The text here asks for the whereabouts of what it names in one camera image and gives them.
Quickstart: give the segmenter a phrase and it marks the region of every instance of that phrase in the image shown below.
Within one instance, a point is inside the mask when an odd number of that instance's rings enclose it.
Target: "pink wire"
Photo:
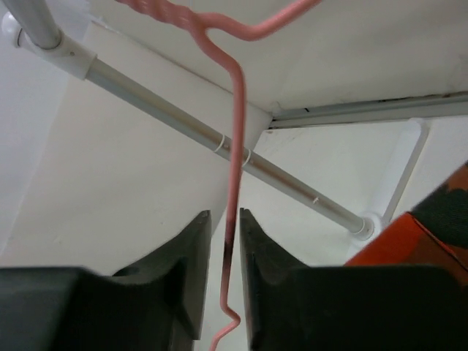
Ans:
[[[241,185],[242,162],[244,153],[244,130],[246,117],[246,84],[244,72],[239,63],[217,47],[207,35],[209,29],[220,29],[242,40],[259,40],[279,30],[310,10],[321,0],[297,0],[273,17],[256,26],[247,26],[219,13],[195,13],[190,8],[172,4],[168,0],[117,0],[129,5],[135,11],[150,15],[152,18],[171,23],[187,30],[200,49],[211,59],[224,67],[233,81],[233,143],[231,145],[231,163],[227,194],[226,231],[224,236],[224,257],[222,263],[220,305],[225,314],[233,321],[221,329],[211,342],[210,351],[214,351],[223,336],[235,329],[241,318],[227,304],[239,188]]]

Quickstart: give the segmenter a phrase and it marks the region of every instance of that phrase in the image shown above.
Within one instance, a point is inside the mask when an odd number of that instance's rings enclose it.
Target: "metal rod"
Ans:
[[[94,61],[86,78],[206,146],[221,157],[230,159],[230,138],[170,104],[99,59]],[[244,149],[244,161],[246,172],[347,228],[351,233],[359,233],[365,229],[367,221],[363,218],[356,216],[253,151]]]
[[[49,50],[60,44],[60,30],[45,0],[3,0],[3,2],[35,45]]]

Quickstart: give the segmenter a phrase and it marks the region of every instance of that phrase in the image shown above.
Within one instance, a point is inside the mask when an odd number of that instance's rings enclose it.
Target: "orange and black cloth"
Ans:
[[[468,163],[346,265],[432,264],[468,287]]]

